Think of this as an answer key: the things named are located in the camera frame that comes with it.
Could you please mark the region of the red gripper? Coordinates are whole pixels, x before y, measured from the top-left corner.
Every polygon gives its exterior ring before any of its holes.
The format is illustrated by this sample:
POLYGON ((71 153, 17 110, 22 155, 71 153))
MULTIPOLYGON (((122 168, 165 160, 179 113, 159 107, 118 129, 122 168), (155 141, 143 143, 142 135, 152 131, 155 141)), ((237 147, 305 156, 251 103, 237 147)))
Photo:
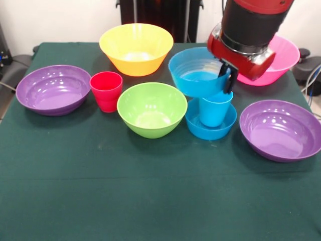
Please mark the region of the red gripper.
POLYGON ((238 73, 255 80, 261 77, 275 59, 276 53, 267 47, 260 47, 255 53, 241 50, 239 45, 224 35, 222 26, 218 23, 211 31, 207 48, 216 58, 223 61, 218 77, 228 76, 223 92, 231 93, 238 73))

